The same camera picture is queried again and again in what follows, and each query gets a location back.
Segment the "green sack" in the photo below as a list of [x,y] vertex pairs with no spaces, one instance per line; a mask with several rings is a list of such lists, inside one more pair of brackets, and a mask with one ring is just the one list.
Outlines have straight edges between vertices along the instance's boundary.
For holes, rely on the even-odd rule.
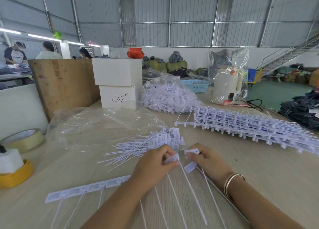
[[167,71],[170,73],[171,71],[178,70],[179,68],[186,68],[187,69],[187,62],[185,60],[174,62],[174,63],[166,63]]
[[157,70],[160,72],[166,71],[166,64],[165,63],[159,63],[155,60],[148,60],[148,61],[144,61],[144,64],[148,68],[153,68],[154,70]]

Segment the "t-shirt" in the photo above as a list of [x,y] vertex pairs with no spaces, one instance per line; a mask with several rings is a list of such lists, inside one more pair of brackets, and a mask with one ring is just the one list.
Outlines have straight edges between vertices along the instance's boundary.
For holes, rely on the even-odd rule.
[[6,48],[4,50],[4,57],[17,63],[22,63],[24,60],[27,60],[23,51],[16,51],[12,47]]
[[53,51],[42,51],[36,59],[62,59],[62,56]]

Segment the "handwritten marking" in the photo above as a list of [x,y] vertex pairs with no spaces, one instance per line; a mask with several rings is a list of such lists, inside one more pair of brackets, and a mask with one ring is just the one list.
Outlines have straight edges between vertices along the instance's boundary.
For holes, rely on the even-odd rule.
[[123,96],[115,96],[112,98],[112,102],[118,102],[119,100],[121,100],[120,98],[122,97],[121,102],[123,103],[123,99],[126,97],[127,93]]

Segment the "green floor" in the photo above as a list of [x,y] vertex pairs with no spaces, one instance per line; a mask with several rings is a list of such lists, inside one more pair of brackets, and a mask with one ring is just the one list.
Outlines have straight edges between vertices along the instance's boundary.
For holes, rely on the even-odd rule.
[[309,85],[294,82],[264,80],[248,87],[246,100],[261,99],[263,106],[279,110],[282,102],[291,101],[294,96],[304,95],[311,89]]

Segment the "orange bag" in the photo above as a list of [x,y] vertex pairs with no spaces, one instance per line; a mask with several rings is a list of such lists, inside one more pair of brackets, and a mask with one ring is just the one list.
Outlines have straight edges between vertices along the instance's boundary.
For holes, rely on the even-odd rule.
[[127,57],[132,59],[142,59],[144,55],[142,48],[129,48],[127,51]]

